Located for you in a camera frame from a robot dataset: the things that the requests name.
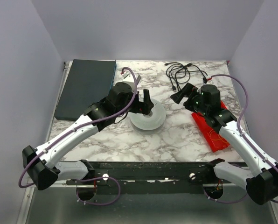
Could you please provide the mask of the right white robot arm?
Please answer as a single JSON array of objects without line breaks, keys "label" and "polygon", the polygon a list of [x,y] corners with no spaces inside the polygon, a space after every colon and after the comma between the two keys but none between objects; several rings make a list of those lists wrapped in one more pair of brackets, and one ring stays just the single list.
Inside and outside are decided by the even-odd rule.
[{"label": "right white robot arm", "polygon": [[241,156],[248,170],[231,165],[223,159],[208,164],[209,181],[223,179],[246,190],[253,202],[263,205],[278,196],[278,162],[265,153],[241,128],[237,118],[221,106],[220,91],[205,84],[200,89],[187,83],[171,99],[179,104],[186,97],[184,107],[201,114],[206,124],[223,137]]}]

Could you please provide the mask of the grey cable spool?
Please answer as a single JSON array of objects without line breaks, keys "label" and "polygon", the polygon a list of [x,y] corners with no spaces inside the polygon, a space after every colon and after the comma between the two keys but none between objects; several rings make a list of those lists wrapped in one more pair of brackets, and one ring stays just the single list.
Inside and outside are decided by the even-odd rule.
[{"label": "grey cable spool", "polygon": [[161,102],[151,99],[154,107],[148,115],[139,113],[130,113],[131,124],[139,130],[152,131],[161,127],[166,119],[166,110]]}]

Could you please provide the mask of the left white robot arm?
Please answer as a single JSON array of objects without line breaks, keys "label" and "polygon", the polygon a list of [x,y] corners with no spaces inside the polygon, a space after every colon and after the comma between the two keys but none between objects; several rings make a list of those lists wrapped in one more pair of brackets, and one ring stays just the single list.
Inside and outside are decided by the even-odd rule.
[{"label": "left white robot arm", "polygon": [[66,130],[48,142],[22,151],[24,170],[38,190],[44,190],[60,180],[83,180],[94,177],[94,169],[86,160],[61,161],[85,139],[114,124],[124,113],[148,115],[154,107],[149,90],[143,90],[143,101],[130,85],[118,82],[108,96],[93,103]]}]

